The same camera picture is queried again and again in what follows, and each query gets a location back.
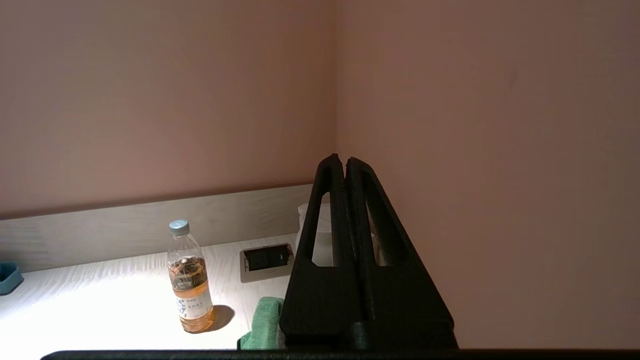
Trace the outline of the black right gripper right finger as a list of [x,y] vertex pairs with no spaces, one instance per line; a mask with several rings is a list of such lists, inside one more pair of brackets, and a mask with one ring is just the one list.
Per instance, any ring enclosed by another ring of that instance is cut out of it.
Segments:
[[363,319],[372,349],[457,349],[455,322],[373,167],[346,164],[352,241]]

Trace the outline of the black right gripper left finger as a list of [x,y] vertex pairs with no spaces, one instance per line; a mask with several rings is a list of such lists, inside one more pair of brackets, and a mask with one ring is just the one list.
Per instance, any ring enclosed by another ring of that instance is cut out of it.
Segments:
[[[324,195],[329,196],[333,266],[313,262]],[[358,348],[362,317],[345,170],[332,153],[317,166],[279,327],[288,348]]]

